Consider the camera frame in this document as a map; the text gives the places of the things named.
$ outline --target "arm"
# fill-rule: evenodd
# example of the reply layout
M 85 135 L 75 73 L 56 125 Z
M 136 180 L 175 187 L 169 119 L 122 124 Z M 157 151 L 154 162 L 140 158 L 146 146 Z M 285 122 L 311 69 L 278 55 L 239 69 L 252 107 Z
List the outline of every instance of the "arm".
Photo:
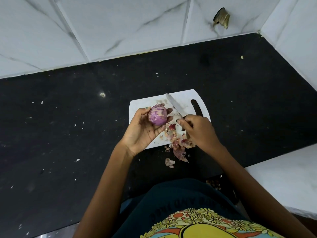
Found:
M 177 120 L 191 139 L 223 169 L 252 218 L 269 229 L 288 237 L 315 236 L 271 196 L 228 152 L 218 140 L 207 118 L 187 115 Z
M 123 138 L 114 148 L 97 190 L 73 238 L 107 238 L 120 210 L 125 179 L 133 157 L 143 151 L 164 129 L 147 119 L 150 108 L 135 113 Z M 173 119 L 169 116 L 166 122 Z

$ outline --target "person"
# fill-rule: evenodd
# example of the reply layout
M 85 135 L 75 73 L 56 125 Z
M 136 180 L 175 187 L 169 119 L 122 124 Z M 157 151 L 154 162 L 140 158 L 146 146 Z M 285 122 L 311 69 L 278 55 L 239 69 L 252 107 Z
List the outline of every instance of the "person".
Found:
M 149 110 L 149 107 L 137 110 L 123 138 L 113 149 L 73 238 L 315 237 L 230 155 L 218 140 L 210 121 L 196 115 L 187 115 L 177 123 L 221 166 L 251 220 L 219 191 L 194 179 L 157 184 L 137 201 L 132 201 L 119 215 L 125 179 L 133 157 L 166 127 L 153 126 L 147 119 Z M 117 229 L 118 220 L 127 210 Z

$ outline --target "cutting board handle hole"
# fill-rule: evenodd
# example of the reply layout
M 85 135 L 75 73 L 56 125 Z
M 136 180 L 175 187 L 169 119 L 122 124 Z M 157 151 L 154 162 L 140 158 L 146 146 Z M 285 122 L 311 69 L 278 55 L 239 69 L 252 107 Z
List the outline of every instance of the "cutting board handle hole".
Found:
M 196 115 L 203 116 L 203 112 L 201 111 L 201 109 L 200 109 L 200 107 L 195 99 L 191 100 L 191 104 L 194 107 Z

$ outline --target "hand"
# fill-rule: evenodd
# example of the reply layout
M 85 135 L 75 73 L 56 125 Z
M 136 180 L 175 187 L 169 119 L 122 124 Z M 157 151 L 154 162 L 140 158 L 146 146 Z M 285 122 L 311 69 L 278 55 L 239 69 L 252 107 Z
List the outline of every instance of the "hand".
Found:
M 215 151 L 223 148 L 208 118 L 187 115 L 185 119 L 178 119 L 176 122 L 186 130 L 191 140 L 204 152 L 213 155 Z
M 162 126 L 153 125 L 147 119 L 147 113 L 150 111 L 150 107 L 139 108 L 131 123 L 129 124 L 126 132 L 121 139 L 121 143 L 124 144 L 130 154 L 134 157 L 141 151 L 143 151 L 161 132 L 164 131 L 166 125 Z M 167 109 L 167 114 L 172 112 L 172 108 Z M 168 116 L 166 123 L 173 120 L 173 116 Z

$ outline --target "forearm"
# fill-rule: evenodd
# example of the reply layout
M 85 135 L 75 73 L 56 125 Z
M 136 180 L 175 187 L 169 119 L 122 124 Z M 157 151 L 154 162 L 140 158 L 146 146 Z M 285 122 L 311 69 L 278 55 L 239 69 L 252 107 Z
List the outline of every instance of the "forearm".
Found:
M 110 235 L 119 213 L 123 187 L 131 161 L 129 152 L 118 143 L 74 238 L 104 238 Z
M 221 166 L 246 208 L 252 210 L 252 218 L 273 231 L 288 238 L 315 237 L 273 196 L 271 196 L 227 151 L 221 147 L 209 152 Z

